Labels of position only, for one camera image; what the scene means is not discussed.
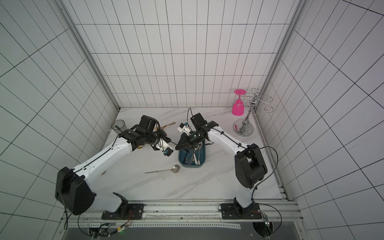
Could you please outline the teal plastic storage box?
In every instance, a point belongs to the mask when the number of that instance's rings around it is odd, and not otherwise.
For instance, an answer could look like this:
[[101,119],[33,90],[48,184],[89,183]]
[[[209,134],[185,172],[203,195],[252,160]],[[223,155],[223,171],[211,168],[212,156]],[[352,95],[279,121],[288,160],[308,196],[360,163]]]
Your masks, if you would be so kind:
[[194,149],[182,150],[179,151],[178,160],[179,163],[186,168],[200,168],[206,162],[206,141],[199,143],[198,147],[200,148],[198,157],[200,157],[200,165],[195,165],[194,162]]

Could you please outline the large silver spoon front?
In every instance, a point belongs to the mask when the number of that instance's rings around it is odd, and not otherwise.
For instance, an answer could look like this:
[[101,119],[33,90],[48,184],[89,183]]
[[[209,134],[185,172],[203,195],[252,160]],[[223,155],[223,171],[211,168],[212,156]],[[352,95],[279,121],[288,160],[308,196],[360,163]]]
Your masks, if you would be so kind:
[[172,166],[171,169],[145,172],[145,174],[154,174],[154,173],[162,173],[162,172],[169,172],[169,171],[171,171],[172,173],[177,173],[179,170],[180,170],[180,166],[174,165],[174,166]]

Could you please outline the small silver spoon front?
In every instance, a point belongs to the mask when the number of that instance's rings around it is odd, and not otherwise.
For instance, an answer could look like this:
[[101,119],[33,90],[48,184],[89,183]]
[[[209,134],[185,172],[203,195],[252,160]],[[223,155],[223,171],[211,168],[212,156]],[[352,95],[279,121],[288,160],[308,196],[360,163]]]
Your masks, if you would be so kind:
[[199,154],[199,150],[200,148],[199,147],[195,147],[194,148],[194,153],[193,153],[193,156],[194,156],[194,162],[195,162],[195,165],[200,165],[200,157],[197,156],[197,154]]

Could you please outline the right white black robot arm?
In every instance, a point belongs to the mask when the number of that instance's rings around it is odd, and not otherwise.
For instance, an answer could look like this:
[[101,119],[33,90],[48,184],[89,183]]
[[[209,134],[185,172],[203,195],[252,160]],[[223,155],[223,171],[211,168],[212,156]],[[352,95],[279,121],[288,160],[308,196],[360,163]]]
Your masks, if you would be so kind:
[[234,156],[235,175],[240,183],[234,205],[242,211],[248,211],[254,204],[255,187],[265,180],[268,173],[261,148],[256,144],[246,145],[232,138],[219,124],[214,121],[207,122],[200,113],[192,116],[191,121],[195,127],[194,131],[188,123],[181,123],[178,127],[182,135],[176,150],[193,152],[200,143],[207,140]]

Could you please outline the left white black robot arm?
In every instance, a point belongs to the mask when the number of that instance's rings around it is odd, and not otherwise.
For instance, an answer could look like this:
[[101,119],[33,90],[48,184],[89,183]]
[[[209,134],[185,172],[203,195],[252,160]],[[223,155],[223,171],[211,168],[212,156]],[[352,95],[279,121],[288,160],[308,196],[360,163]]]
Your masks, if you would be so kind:
[[64,167],[57,174],[55,198],[75,216],[86,211],[105,211],[124,216],[126,199],[115,192],[97,193],[91,187],[96,179],[140,146],[150,145],[167,157],[173,153],[169,145],[171,139],[152,117],[143,115],[140,122],[130,129],[123,120],[116,120],[112,129],[117,133],[112,144],[82,164],[71,169]]

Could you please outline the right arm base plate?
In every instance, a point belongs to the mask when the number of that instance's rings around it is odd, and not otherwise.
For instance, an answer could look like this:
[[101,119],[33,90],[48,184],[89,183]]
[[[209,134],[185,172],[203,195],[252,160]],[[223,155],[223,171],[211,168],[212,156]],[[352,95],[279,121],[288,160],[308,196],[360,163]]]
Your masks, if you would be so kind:
[[261,220],[263,218],[258,204],[242,208],[239,204],[220,204],[218,210],[223,220]]

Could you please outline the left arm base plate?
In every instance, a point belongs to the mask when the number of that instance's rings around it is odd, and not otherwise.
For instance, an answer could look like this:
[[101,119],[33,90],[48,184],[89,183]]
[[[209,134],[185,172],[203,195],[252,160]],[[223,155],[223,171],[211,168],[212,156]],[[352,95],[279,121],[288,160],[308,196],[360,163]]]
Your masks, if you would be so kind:
[[144,204],[122,203],[115,212],[103,212],[102,220],[141,220],[144,212]]

